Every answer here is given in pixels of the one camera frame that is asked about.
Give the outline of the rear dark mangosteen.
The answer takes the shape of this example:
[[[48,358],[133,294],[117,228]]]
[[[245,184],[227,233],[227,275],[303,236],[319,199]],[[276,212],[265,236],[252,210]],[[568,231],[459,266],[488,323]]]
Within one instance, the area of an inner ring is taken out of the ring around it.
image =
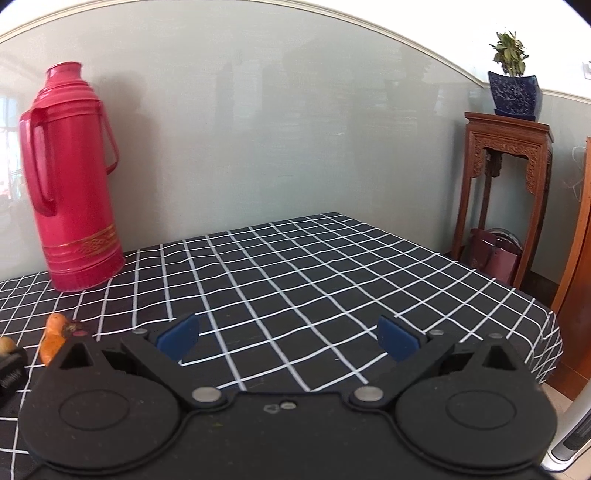
[[[79,322],[68,321],[64,324],[62,328],[62,336],[64,338],[74,337],[83,337],[86,336],[88,332],[83,328],[83,325]]]

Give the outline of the black white checkered tablecloth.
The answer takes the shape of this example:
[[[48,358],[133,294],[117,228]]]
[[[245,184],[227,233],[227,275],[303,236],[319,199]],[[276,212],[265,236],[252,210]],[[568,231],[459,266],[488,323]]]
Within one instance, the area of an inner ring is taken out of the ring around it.
[[[18,412],[42,373],[39,343],[58,312],[101,342],[197,315],[181,364],[206,384],[238,390],[345,390],[392,367],[377,344],[381,317],[464,342],[506,337],[539,381],[563,350],[555,314],[538,300],[424,246],[337,212],[280,220],[129,252],[122,271],[79,293],[44,272],[1,284],[1,332],[30,363],[1,411],[1,475],[31,459]]]

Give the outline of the maroon handbag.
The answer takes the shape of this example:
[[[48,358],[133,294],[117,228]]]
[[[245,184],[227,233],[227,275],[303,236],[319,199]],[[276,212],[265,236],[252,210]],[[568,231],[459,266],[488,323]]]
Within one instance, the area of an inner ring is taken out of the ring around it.
[[[468,265],[502,283],[512,284],[522,254],[520,240],[506,229],[471,230]]]

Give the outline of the wooden cabinet edge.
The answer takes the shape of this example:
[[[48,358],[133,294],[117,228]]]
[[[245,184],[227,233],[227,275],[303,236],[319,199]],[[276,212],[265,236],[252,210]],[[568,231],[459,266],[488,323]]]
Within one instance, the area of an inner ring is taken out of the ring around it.
[[[552,303],[562,337],[562,356],[550,385],[574,400],[590,380],[590,146],[582,176],[570,189],[579,200],[568,260]]]

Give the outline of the white floor appliance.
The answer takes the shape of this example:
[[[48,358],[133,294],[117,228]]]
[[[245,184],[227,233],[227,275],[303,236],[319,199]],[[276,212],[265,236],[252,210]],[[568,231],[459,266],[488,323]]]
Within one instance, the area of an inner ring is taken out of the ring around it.
[[[590,449],[590,383],[559,417],[557,431],[542,461],[549,472],[564,472]]]

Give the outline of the red thermos flask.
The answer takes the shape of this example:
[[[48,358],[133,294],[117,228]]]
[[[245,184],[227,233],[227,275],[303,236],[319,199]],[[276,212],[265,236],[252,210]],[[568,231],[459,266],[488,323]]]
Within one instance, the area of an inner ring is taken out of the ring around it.
[[[53,287],[78,292],[105,283],[123,264],[105,160],[114,143],[103,102],[70,61],[50,67],[19,120],[24,176]]]

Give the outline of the carved wooden plant stand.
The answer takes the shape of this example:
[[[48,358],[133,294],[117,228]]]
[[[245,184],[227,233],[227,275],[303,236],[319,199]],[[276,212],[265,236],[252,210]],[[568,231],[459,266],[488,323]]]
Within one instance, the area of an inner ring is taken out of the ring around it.
[[[523,253],[511,285],[529,272],[542,232],[552,169],[549,125],[495,114],[467,112],[462,184],[452,257],[473,228],[503,227]]]

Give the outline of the blue ceramic flower pot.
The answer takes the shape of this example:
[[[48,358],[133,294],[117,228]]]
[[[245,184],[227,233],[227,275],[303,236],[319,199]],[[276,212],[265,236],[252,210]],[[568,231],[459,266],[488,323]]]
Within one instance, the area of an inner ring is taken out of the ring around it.
[[[511,77],[488,72],[495,114],[537,122],[543,93],[535,75]]]

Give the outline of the green potted plant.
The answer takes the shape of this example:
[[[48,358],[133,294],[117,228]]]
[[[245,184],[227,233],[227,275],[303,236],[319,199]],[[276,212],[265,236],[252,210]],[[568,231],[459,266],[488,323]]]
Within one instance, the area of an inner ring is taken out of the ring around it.
[[[497,42],[492,44],[495,50],[494,62],[510,77],[522,77],[525,74],[525,61],[529,56],[523,43],[513,32],[496,33]]]

